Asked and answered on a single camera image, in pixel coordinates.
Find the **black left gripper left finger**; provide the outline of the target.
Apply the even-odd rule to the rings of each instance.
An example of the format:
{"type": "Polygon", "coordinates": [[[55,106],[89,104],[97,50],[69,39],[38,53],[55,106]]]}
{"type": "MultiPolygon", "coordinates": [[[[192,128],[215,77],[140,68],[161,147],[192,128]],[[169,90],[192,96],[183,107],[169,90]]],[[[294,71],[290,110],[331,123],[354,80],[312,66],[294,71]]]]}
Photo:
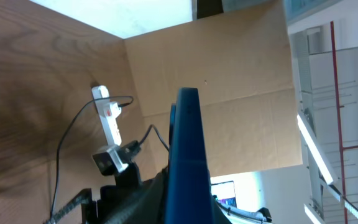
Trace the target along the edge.
{"type": "Polygon", "coordinates": [[[163,223],[165,217],[167,171],[161,170],[154,178],[150,187],[141,196],[140,204],[133,216],[126,223],[163,223]]]}

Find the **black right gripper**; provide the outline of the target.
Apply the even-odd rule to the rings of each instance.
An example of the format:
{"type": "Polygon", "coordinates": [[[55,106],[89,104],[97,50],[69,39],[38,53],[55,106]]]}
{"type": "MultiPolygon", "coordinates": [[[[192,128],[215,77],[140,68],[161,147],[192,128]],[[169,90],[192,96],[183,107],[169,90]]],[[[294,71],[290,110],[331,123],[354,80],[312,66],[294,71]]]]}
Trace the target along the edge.
{"type": "Polygon", "coordinates": [[[115,185],[100,188],[101,198],[92,199],[91,189],[83,189],[44,224],[56,224],[77,206],[81,205],[83,223],[126,223],[140,204],[141,196],[150,187],[153,179],[141,180],[135,163],[115,177],[115,185]]]}

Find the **blue screen smartphone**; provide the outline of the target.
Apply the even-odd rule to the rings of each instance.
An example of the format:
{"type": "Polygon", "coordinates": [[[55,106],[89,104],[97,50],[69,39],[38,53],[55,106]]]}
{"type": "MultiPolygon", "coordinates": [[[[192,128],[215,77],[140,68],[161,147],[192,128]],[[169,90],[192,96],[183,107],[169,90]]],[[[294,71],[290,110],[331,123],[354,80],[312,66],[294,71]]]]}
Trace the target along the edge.
{"type": "Polygon", "coordinates": [[[177,94],[170,137],[165,223],[214,223],[198,90],[177,94]]]}

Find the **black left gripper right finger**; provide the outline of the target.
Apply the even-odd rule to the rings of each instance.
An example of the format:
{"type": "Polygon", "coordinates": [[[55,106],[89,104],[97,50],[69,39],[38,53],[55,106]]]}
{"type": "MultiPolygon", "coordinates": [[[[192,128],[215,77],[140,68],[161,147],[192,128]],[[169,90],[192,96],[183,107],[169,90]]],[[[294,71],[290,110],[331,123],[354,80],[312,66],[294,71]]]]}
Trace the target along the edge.
{"type": "Polygon", "coordinates": [[[212,207],[213,207],[213,217],[215,224],[231,224],[229,219],[223,214],[221,209],[218,206],[217,201],[214,197],[211,197],[212,207]]]}

